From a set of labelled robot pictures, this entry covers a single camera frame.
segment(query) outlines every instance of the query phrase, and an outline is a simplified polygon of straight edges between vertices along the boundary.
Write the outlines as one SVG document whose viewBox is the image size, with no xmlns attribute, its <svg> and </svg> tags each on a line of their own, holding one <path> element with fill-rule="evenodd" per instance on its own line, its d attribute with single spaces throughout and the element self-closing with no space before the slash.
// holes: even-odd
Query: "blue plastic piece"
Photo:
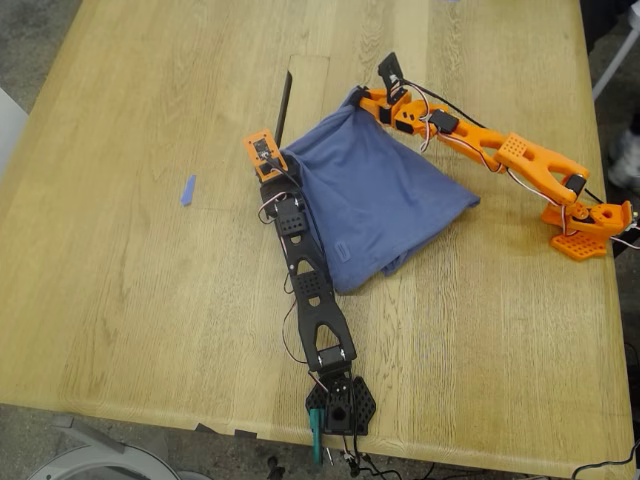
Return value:
<svg viewBox="0 0 640 480">
<path fill-rule="evenodd" d="M 193 198 L 193 189 L 196 186 L 196 176 L 191 175 L 189 180 L 187 180 L 187 185 L 184 187 L 184 192 L 182 192 L 182 196 L 180 197 L 180 203 L 182 203 L 183 207 L 187 205 L 191 205 L 191 199 Z"/>
<path fill-rule="evenodd" d="M 324 425 L 324 409 L 312 408 L 309 412 L 311 431 L 313 432 L 313 463 L 322 465 L 322 425 Z"/>
</svg>

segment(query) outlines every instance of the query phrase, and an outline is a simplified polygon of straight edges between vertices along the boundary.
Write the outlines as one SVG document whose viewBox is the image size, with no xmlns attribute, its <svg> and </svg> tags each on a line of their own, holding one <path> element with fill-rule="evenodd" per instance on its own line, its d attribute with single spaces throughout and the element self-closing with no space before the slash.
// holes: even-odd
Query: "wood grain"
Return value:
<svg viewBox="0 0 640 480">
<path fill-rule="evenodd" d="M 380 86 L 390 50 L 487 125 L 586 165 L 602 195 L 577 0 L 85 0 L 0 184 L 0 401 L 310 443 L 241 139 L 275 127 L 287 68 L 291 140 Z M 626 456 L 611 257 L 572 262 L 538 197 L 442 145 L 426 157 L 482 202 L 338 299 L 378 404 L 361 450 L 553 476 Z M 300 355 L 295 315 L 286 333 Z"/>
</svg>

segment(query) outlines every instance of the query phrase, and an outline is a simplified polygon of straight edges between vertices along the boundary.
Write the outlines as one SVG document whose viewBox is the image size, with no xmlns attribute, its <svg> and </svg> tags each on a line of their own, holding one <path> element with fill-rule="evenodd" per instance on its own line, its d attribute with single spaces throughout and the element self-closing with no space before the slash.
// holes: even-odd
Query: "gray floor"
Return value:
<svg viewBox="0 0 640 480">
<path fill-rule="evenodd" d="M 53 63 L 55 54 L 73 19 L 80 0 L 2 0 L 0 2 L 0 87 L 27 112 Z M 600 75 L 606 62 L 622 43 L 628 27 L 624 21 L 598 42 L 591 54 L 591 74 Z M 640 44 L 596 103 L 601 144 L 619 134 L 630 121 L 633 105 L 640 98 Z M 624 192 L 610 189 L 609 200 Z M 638 201 L 634 200 L 636 209 Z M 616 260 L 618 287 L 626 340 L 640 347 L 640 252 L 627 251 Z M 73 445 L 49 426 L 52 414 L 39 410 L 0 405 L 0 480 L 27 478 L 44 461 Z M 216 434 L 164 429 L 145 425 L 87 418 L 113 438 L 144 444 L 159 434 L 169 446 L 169 463 L 176 469 L 193 470 L 213 479 L 264 479 L 267 459 L 279 458 L 286 478 L 347 478 L 344 462 L 322 469 L 313 465 L 307 447 L 227 437 Z M 406 480 L 424 475 L 429 464 L 387 457 L 374 457 L 379 468 L 395 468 Z M 439 465 L 433 478 L 456 474 Z M 521 474 L 487 472 L 481 479 L 522 478 Z"/>
</svg>

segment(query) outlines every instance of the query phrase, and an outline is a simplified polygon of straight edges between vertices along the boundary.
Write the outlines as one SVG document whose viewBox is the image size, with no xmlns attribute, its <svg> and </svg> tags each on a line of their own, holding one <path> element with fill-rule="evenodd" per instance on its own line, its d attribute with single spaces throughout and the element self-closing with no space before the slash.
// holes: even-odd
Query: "orange robotic arm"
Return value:
<svg viewBox="0 0 640 480">
<path fill-rule="evenodd" d="M 403 85 L 420 87 L 402 79 L 394 54 L 380 64 L 378 73 L 387 88 L 361 89 L 358 96 L 362 109 L 381 124 L 420 135 L 427 142 L 436 137 L 491 172 L 507 173 L 525 188 L 544 197 L 549 203 L 542 220 L 562 227 L 562 233 L 551 239 L 551 245 L 571 258 L 583 260 L 604 255 L 609 238 L 635 224 L 628 201 L 622 205 L 603 203 L 593 207 L 578 201 L 589 171 L 573 160 L 515 133 L 504 135 L 456 118 L 449 114 L 447 105 L 430 104 L 424 96 L 422 100 L 412 101 Z M 495 152 L 489 154 L 485 148 Z M 535 190 L 522 183 L 516 173 Z"/>
</svg>

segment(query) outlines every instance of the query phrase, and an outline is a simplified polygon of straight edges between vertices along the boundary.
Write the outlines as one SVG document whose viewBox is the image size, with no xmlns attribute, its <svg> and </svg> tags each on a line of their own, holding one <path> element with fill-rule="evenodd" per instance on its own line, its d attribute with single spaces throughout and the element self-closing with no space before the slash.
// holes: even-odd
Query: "blue cloth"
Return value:
<svg viewBox="0 0 640 480">
<path fill-rule="evenodd" d="M 392 274 L 480 201 L 346 102 L 283 152 L 300 164 L 338 292 Z"/>
</svg>

